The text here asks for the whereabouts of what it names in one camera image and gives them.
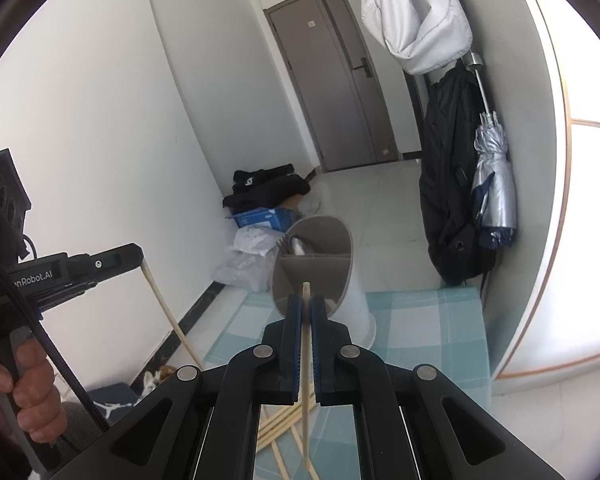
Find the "person's left hand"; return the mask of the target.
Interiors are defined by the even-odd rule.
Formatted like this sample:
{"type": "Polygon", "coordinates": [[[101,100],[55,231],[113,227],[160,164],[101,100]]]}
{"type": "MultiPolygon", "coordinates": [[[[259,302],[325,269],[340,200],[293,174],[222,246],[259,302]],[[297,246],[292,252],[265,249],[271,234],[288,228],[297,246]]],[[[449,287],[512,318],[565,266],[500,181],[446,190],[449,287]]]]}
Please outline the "person's left hand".
{"type": "MultiPolygon", "coordinates": [[[[42,346],[32,337],[23,341],[16,358],[23,367],[15,382],[0,364],[0,393],[11,393],[20,408],[17,422],[34,442],[52,443],[67,429],[67,415],[54,385],[54,370],[42,346]]],[[[14,432],[0,407],[0,434],[16,442],[14,432]]]]}

